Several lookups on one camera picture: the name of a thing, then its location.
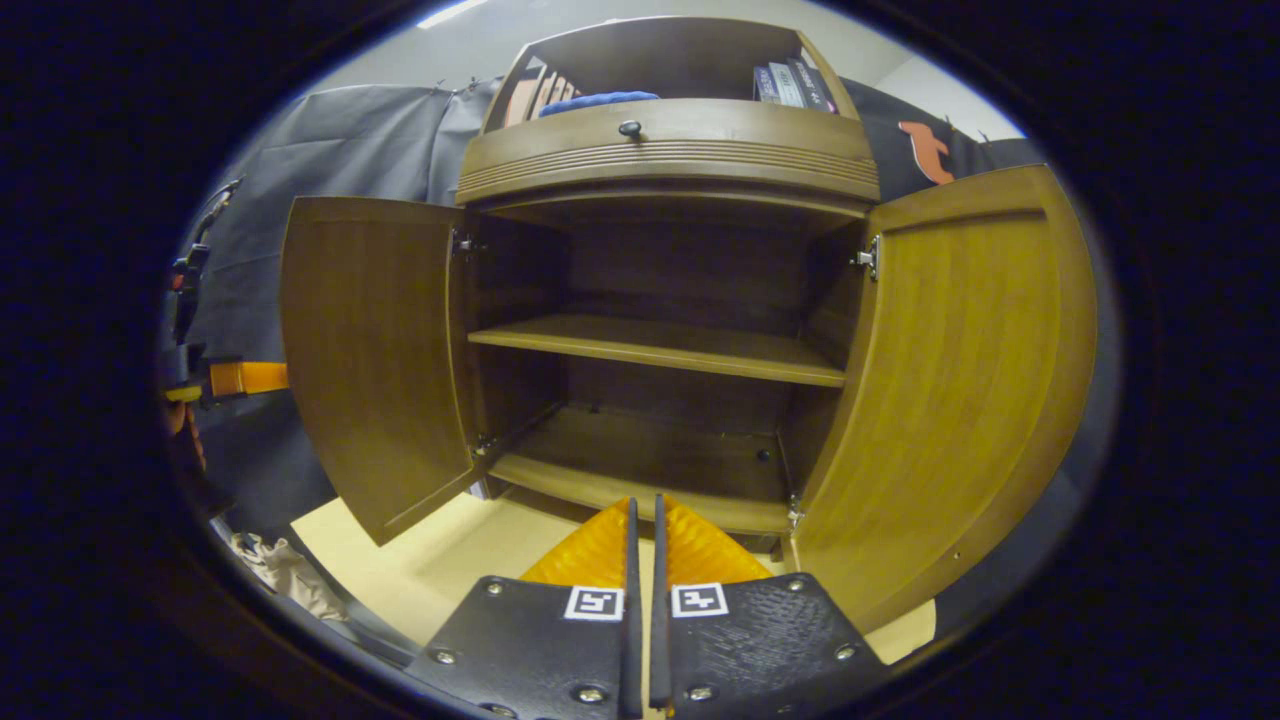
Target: cabinet hinge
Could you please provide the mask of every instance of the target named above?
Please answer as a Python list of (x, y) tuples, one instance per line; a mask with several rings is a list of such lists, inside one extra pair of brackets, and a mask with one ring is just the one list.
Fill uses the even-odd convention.
[(449, 228), (449, 240), (453, 243), (453, 252), (471, 252), (474, 250), (480, 250), (476, 246), (476, 241), (471, 237), (471, 233), (462, 233), (458, 228)]
[(476, 446), (471, 448), (472, 457), (483, 457), (489, 454), (489, 448), (498, 445), (498, 438), (480, 433), (476, 436)]
[(792, 495), (787, 502), (787, 521), (790, 523), (787, 527), (787, 534), (794, 534), (796, 532), (796, 527), (800, 525), (800, 520), (803, 519), (804, 511), (800, 510), (800, 496)]
[(879, 238), (881, 236), (878, 234), (873, 237), (870, 247), (865, 251), (859, 250), (858, 254), (849, 260), (850, 265), (867, 265), (870, 268), (873, 281), (879, 272), (879, 268), (877, 266), (879, 264)]

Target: blue fabric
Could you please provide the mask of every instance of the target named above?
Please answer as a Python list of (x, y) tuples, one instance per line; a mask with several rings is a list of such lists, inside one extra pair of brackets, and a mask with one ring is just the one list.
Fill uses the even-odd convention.
[(596, 105), (611, 105), (613, 102), (632, 102), (635, 100), (660, 100), (657, 95), (652, 92), (600, 92), (598, 95), (584, 95), (581, 97), (575, 97), (572, 100), (561, 100), (559, 102), (552, 102), (543, 108), (541, 113), (538, 113), (539, 118), (545, 118), (547, 115), (554, 115), (556, 113), (566, 113), (568, 110), (577, 110), (579, 108), (594, 108)]

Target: book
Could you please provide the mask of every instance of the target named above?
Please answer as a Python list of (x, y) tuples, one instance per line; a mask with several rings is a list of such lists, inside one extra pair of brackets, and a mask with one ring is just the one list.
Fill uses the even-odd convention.
[(796, 78), (791, 74), (791, 68), (785, 63), (769, 63), (769, 73), (773, 74), (773, 83), (778, 88), (778, 97), (782, 99), (783, 105), (790, 105), (791, 108), (806, 106), (804, 96), (800, 95), (800, 86), (796, 85)]
[(791, 65), (791, 74), (795, 76), (796, 83), (800, 86), (800, 95), (804, 96), (805, 105), (814, 110), (835, 113), (836, 104), (831, 101), (831, 92), (822, 79), (822, 73), (799, 58), (790, 58), (787, 64)]
[(769, 74), (768, 68), (755, 68), (755, 88), (751, 92), (751, 99), (762, 102), (773, 102), (774, 105), (782, 104), (782, 99), (778, 97), (778, 88), (773, 85), (773, 76)]

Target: beige floor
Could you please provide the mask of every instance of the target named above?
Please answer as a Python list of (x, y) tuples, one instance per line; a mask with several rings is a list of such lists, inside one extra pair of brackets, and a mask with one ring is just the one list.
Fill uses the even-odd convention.
[[(481, 575), (520, 577), (591, 514), (512, 487), (490, 501), (460, 495), (383, 547), (365, 534), (340, 498), (300, 518), (293, 529), (351, 594), (426, 644)], [(756, 557), (773, 573), (786, 571), (767, 555)], [(640, 584), (641, 597), (650, 597), (652, 539), (640, 541)], [(870, 633), (867, 642), (881, 660), (893, 662), (933, 638), (934, 619), (931, 601)], [(648, 638), (648, 612), (644, 621)], [(648, 667), (649, 643), (644, 647)]]

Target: cabinet door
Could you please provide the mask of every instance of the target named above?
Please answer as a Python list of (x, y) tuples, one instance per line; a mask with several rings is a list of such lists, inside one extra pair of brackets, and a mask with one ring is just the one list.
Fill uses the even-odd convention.
[(383, 544), (479, 474), (460, 393), (451, 208), (300, 197), (280, 268), (289, 384), (338, 495)]
[(1030, 509), (1079, 424), (1096, 292), (1044, 167), (876, 208), (847, 378), (794, 561), (864, 633), (968, 571)]

